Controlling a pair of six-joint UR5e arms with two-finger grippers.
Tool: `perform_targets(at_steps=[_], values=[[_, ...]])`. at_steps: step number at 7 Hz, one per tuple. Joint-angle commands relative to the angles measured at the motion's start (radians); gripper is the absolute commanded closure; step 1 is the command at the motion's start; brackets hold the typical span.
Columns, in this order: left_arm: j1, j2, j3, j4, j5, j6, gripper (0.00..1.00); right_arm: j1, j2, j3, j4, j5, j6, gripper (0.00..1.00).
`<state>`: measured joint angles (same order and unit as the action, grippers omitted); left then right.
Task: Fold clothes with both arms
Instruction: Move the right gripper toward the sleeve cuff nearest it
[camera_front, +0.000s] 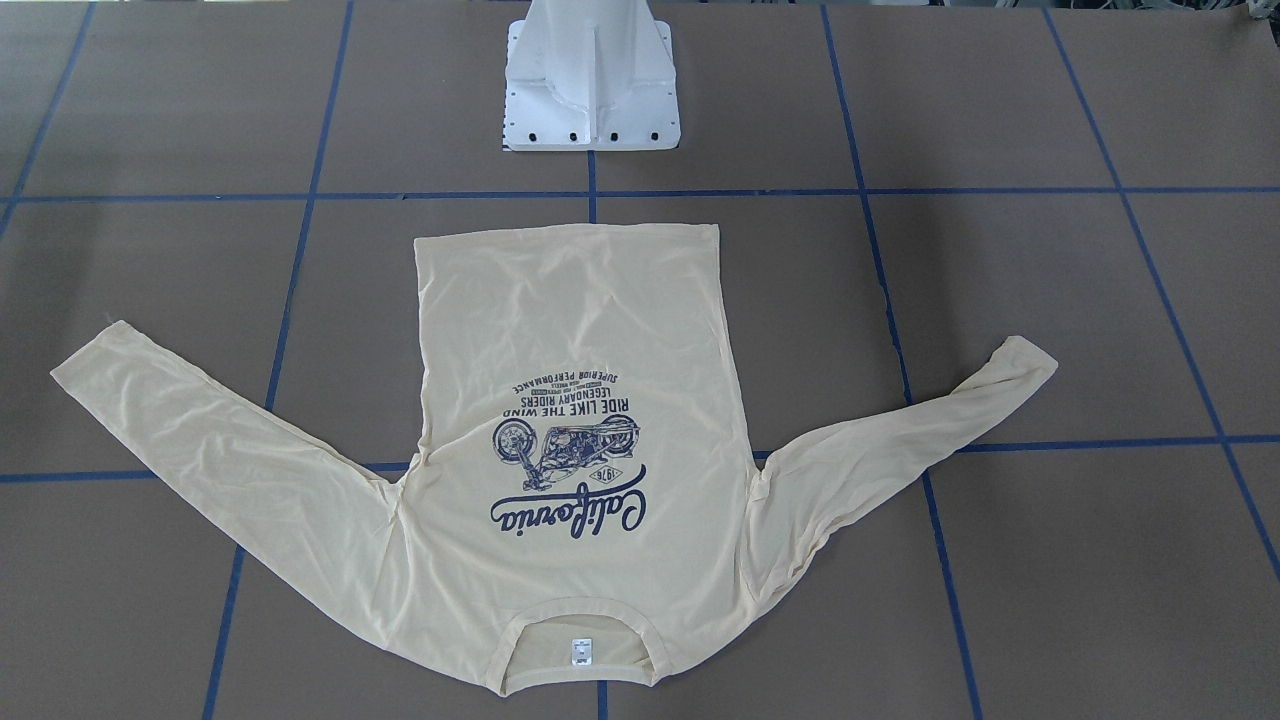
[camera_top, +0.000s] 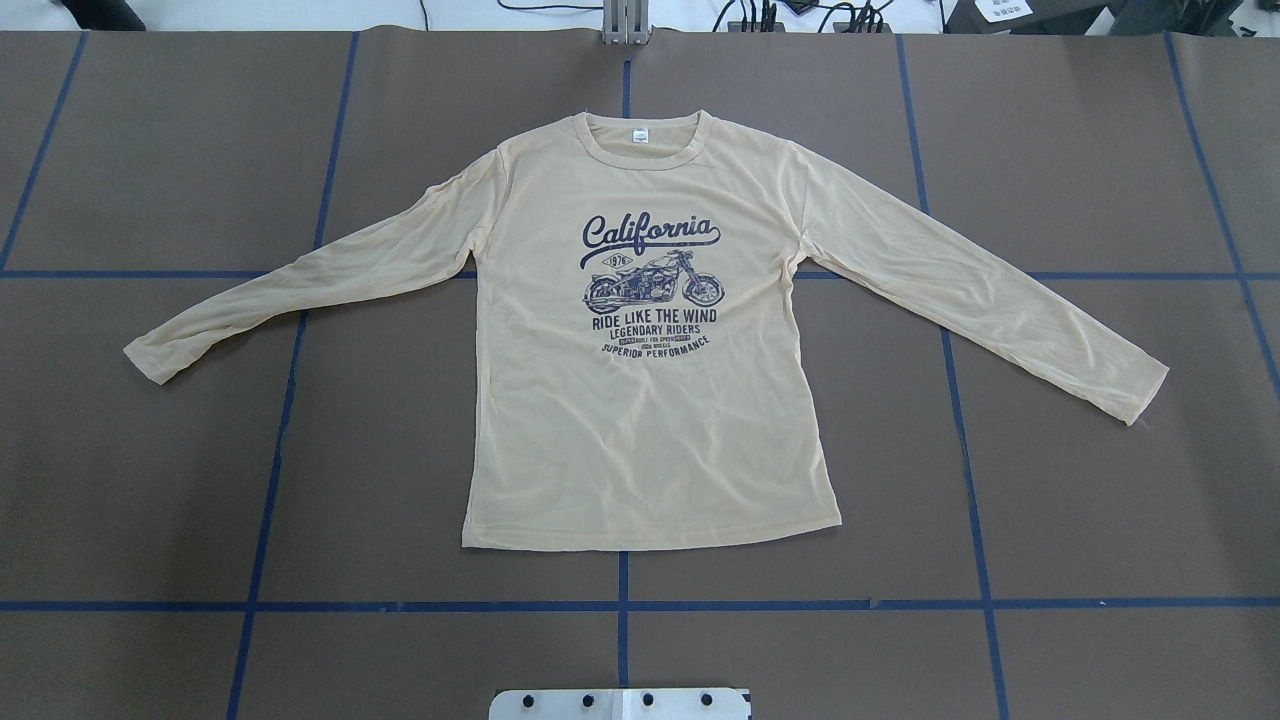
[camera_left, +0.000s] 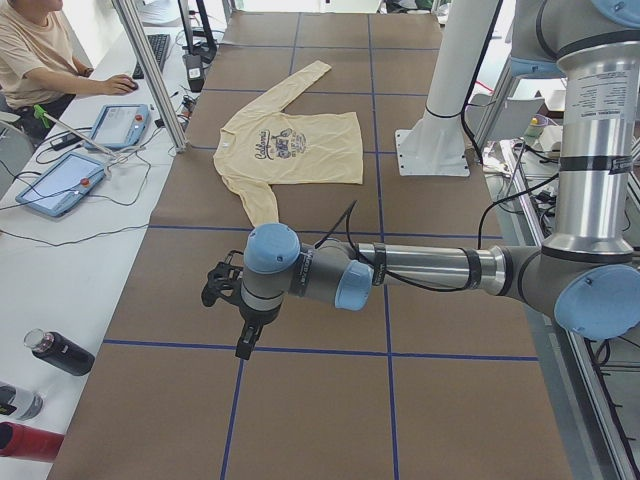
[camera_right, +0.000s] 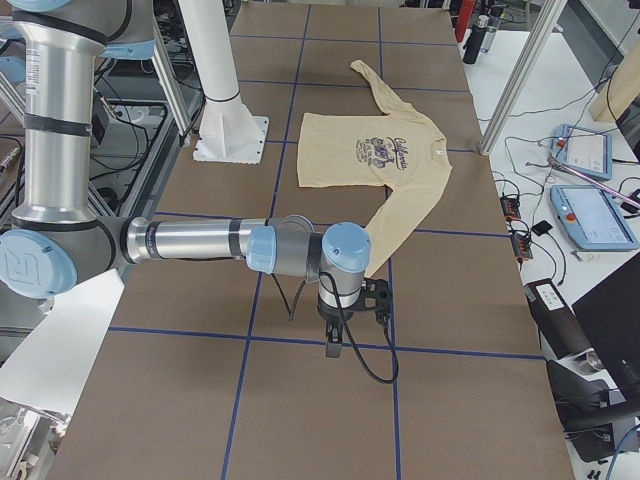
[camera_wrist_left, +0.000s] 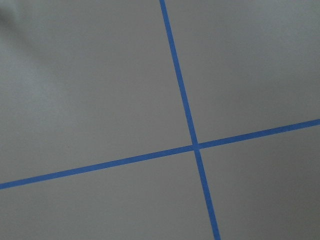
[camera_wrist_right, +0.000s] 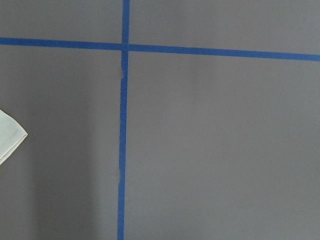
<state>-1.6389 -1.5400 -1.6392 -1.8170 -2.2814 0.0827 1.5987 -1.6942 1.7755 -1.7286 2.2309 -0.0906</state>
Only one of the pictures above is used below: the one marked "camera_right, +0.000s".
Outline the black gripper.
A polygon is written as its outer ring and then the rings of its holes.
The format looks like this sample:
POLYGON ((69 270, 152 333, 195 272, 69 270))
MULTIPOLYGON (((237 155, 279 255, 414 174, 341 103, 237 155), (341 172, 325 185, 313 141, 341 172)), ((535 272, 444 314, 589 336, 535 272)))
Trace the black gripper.
POLYGON ((354 304, 342 307, 334 307, 318 298, 318 312, 326 323, 326 347, 327 357, 340 357, 343 347, 343 325, 350 320, 355 313, 365 311, 365 301, 357 300, 354 304))

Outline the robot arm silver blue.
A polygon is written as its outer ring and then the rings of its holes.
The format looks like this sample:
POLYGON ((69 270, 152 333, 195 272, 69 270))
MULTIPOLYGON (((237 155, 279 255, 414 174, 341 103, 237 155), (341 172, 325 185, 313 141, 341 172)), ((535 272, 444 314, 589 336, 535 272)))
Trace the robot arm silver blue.
POLYGON ((242 260, 317 285, 326 353, 338 357, 350 318, 371 309, 377 289, 365 275, 371 241, 362 227, 342 222, 319 233, 298 215, 168 222, 90 210, 94 63, 152 57, 152 3, 16 1, 12 19, 26 42, 25 185, 1 237, 2 282, 46 299, 147 260, 242 260))

